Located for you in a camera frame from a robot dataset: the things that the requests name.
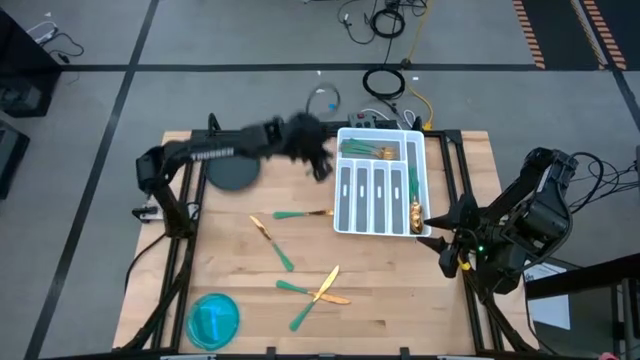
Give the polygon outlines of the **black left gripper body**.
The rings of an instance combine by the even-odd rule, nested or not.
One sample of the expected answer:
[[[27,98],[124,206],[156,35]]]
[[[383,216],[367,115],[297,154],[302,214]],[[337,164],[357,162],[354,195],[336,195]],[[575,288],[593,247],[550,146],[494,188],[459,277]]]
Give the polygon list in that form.
[[[331,154],[324,148],[327,140],[326,129],[317,117],[311,114],[294,114],[284,124],[279,153],[292,161],[309,162],[313,173],[331,173]]]

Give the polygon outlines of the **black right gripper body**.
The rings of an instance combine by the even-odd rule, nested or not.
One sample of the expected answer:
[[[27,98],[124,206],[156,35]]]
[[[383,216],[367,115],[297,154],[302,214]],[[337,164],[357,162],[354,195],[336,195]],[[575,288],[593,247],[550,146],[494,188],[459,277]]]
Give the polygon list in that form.
[[[445,229],[454,234],[448,247],[459,250],[459,258],[471,264],[475,257],[475,272],[479,278],[500,277],[500,226],[480,221],[474,229]]]

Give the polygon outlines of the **white cutlery organizer tray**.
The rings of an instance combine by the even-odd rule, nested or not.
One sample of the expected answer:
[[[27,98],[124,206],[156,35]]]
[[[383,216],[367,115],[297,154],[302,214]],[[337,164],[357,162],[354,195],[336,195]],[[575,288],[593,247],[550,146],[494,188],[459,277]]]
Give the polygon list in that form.
[[[388,146],[394,153],[342,152],[343,141],[356,139]],[[432,228],[425,138],[419,131],[342,128],[337,133],[334,230],[378,236],[428,237]],[[417,169],[422,219],[411,219],[409,167]]]

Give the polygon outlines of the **green-handled gold knife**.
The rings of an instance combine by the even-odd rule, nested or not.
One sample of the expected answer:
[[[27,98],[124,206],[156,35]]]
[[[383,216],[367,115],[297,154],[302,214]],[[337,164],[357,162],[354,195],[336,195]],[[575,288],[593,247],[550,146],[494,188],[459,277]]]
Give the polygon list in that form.
[[[334,212],[331,209],[316,210],[316,211],[277,211],[272,213],[274,219],[286,219],[293,217],[305,217],[305,216],[333,216]]]
[[[257,227],[257,229],[261,232],[261,234],[265,237],[265,239],[270,243],[270,245],[272,246],[272,248],[274,249],[278,257],[280,258],[284,268],[288,272],[293,272],[295,268],[293,262],[285,255],[285,253],[281,250],[278,244],[274,241],[267,227],[257,217],[253,215],[250,215],[249,219]]]
[[[340,266],[336,265],[334,267],[334,269],[331,271],[331,273],[325,278],[324,282],[320,286],[320,288],[319,288],[317,294],[314,296],[313,300],[311,302],[309,302],[306,305],[306,307],[289,324],[289,329],[292,332],[296,332],[299,329],[300,325],[303,323],[303,321],[306,318],[306,316],[312,310],[312,308],[314,307],[315,303],[331,287],[331,285],[335,281],[336,277],[338,276],[339,272],[340,272]]]

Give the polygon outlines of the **grey power strip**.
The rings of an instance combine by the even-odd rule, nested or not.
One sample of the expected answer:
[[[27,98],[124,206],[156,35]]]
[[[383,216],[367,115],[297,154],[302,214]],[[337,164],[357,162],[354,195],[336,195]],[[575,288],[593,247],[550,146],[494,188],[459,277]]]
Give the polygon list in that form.
[[[348,122],[353,128],[375,128],[377,116],[371,112],[357,112],[348,115]]]

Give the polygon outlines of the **black round plate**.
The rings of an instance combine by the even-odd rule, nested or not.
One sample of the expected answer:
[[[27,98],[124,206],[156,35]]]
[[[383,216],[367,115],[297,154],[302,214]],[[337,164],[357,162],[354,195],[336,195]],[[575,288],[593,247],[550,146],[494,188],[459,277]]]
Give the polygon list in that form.
[[[261,170],[261,161],[243,156],[209,160],[206,179],[214,187],[224,191],[240,191],[250,187]]]

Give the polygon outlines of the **white paper sheet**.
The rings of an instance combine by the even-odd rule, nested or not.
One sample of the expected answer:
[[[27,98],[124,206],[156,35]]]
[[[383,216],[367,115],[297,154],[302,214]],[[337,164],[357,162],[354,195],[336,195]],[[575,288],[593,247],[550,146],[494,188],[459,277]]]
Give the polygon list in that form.
[[[558,275],[566,272],[565,268],[548,264],[537,264],[524,272],[525,282],[539,280],[545,277]],[[552,327],[570,330],[570,306],[569,296],[559,295],[554,297],[527,299],[529,311],[533,320],[538,323]]]

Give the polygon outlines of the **black desk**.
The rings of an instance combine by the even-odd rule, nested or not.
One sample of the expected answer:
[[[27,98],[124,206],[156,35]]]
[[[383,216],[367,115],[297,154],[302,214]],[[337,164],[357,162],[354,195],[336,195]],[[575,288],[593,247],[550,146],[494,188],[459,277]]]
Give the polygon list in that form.
[[[617,341],[625,360],[640,360],[640,253],[527,282],[528,297],[541,299],[610,287]]]

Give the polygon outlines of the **blue plastic bowl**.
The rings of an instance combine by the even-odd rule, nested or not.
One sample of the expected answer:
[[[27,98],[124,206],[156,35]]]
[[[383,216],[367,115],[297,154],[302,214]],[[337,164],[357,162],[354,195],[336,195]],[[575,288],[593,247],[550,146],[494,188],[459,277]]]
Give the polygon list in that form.
[[[213,351],[228,345],[236,336],[240,313],[236,302],[222,293],[209,293],[191,306],[186,335],[196,348]]]

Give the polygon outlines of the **black cabinet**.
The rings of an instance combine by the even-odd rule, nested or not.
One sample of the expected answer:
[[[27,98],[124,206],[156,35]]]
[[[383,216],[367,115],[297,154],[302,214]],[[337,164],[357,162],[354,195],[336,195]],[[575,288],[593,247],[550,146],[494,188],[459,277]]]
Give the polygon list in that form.
[[[0,8],[0,111],[13,118],[45,116],[61,73],[61,65]]]

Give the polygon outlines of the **black box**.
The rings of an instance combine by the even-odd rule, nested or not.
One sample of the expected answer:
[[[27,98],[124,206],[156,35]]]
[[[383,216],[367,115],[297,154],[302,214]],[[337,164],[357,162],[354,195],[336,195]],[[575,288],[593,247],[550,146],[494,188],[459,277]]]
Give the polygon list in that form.
[[[28,136],[0,120],[0,200],[7,198],[29,142]]]

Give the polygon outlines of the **black aluminium table frame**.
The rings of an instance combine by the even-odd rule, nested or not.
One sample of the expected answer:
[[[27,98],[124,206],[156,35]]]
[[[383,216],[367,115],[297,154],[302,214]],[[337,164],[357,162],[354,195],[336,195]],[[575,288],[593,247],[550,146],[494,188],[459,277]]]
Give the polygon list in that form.
[[[114,343],[127,344],[152,313],[170,272],[180,287],[158,321],[157,343],[181,353],[190,306],[209,293],[230,296],[240,310],[237,335],[226,355],[318,356],[471,355],[477,343],[492,346],[485,311],[469,315],[460,278],[444,277],[438,257],[412,237],[338,233],[329,216],[274,219],[277,211],[326,210],[334,203],[335,180],[317,182],[309,164],[274,155],[249,189],[213,188],[201,166],[181,169],[172,184],[186,189],[202,209],[191,239],[167,242],[159,224],[145,225]],[[293,262],[288,272],[249,216],[257,217]],[[348,305],[318,300],[296,332],[292,320],[313,300],[279,289],[277,280],[318,292],[336,265],[340,272],[325,294]]]

